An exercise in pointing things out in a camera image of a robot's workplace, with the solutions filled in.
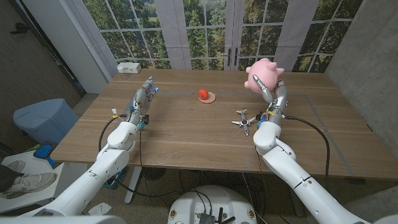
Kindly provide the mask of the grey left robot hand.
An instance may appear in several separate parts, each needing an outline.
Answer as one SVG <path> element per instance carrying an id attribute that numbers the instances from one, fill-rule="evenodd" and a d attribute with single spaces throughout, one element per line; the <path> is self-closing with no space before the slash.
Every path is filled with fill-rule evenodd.
<path id="1" fill-rule="evenodd" d="M 149 124 L 149 115 L 147 112 L 158 90 L 158 87 L 154 87 L 152 77 L 149 77 L 133 96 L 132 104 L 129 107 L 130 112 L 127 114 L 126 121 L 136 124 L 140 129 L 146 124 Z"/>

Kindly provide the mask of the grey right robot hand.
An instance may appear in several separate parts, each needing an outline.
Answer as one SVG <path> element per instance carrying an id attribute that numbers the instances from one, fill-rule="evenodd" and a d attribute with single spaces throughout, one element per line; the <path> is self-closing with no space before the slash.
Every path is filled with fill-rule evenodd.
<path id="1" fill-rule="evenodd" d="M 259 79 L 257 75 L 253 75 L 253 80 L 261 89 L 263 99 L 269 103 L 267 109 L 268 121 L 281 125 L 282 115 L 287 107 L 287 87 L 282 80 L 278 80 L 276 87 L 274 88 L 275 97 L 273 97 L 270 90 L 266 88 L 264 83 Z"/>

